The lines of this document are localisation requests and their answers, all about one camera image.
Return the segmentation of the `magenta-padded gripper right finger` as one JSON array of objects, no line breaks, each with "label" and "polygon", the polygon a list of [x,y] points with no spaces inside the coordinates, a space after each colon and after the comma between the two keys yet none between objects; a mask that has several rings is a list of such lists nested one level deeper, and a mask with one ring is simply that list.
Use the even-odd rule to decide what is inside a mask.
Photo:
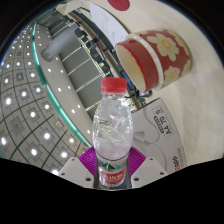
[{"label": "magenta-padded gripper right finger", "polygon": [[125,178],[127,189],[140,188],[167,175],[154,157],[146,157],[134,147],[128,156],[128,171]]}]

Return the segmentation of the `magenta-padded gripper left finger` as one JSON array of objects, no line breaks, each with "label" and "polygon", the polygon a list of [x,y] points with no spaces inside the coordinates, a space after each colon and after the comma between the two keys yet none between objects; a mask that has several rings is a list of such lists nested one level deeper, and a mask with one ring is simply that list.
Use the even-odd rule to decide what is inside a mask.
[{"label": "magenta-padded gripper left finger", "polygon": [[84,188],[94,188],[97,158],[93,147],[79,157],[71,157],[59,171],[59,176]]}]

